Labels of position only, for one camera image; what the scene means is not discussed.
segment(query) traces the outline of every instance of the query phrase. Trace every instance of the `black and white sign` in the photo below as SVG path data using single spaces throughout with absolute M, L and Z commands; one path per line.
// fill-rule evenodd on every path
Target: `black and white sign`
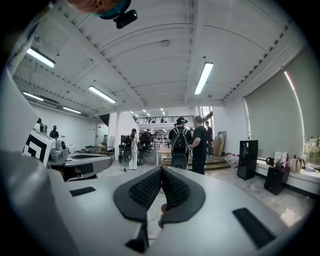
M 55 148 L 55 146 L 56 141 L 53 138 L 33 129 L 25 143 L 23 154 L 37 158 L 43 162 L 44 166 L 47 166 L 50 151 L 52 148 Z

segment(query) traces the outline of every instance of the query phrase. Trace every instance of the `camera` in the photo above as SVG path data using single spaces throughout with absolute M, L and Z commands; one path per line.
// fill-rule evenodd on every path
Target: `camera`
M 122 29 L 126 25 L 134 22 L 138 18 L 136 10 L 121 13 L 118 17 L 113 19 L 117 29 Z

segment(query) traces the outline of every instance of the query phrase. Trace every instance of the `bag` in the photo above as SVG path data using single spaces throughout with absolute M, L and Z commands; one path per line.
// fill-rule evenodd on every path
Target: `bag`
M 173 155 L 185 155 L 189 149 L 186 139 L 188 129 L 184 128 L 182 132 L 179 132 L 178 128 L 174 128 L 173 130 L 172 153 Z
M 124 147 L 125 148 L 131 148 L 131 145 L 132 145 L 132 139 L 131 137 L 128 135 L 126 137 L 126 139 L 124 140 Z
M 291 168 L 291 171 L 294 172 L 294 173 L 297 173 L 297 174 L 300 174 L 301 173 L 301 170 L 302 170 L 302 167 L 304 165 L 304 168 L 306 168 L 306 163 L 305 163 L 305 160 L 303 158 L 294 158 L 290 161 L 290 168 Z

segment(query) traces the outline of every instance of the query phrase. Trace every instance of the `wooden board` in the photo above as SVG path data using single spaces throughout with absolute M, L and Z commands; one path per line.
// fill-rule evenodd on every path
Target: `wooden board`
M 220 144 L 217 150 L 217 157 L 221 157 L 222 154 L 222 150 L 224 149 L 224 145 L 225 145 L 225 140 L 226 140 L 226 131 L 219 131 L 218 132 L 218 136 L 220 137 Z
M 219 145 L 220 145 L 220 137 L 215 136 L 213 140 L 213 146 L 212 146 L 214 156 L 218 155 Z

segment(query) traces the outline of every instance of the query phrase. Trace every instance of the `backpack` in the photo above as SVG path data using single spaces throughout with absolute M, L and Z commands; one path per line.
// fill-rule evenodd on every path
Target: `backpack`
M 173 130 L 172 153 L 174 155 L 185 155 L 189 149 L 186 139 L 188 129 L 184 128 L 182 132 L 179 132 L 178 128 L 174 128 Z
M 131 137 L 128 135 L 125 140 L 124 140 L 124 147 L 125 148 L 131 148 L 132 145 L 132 139 Z

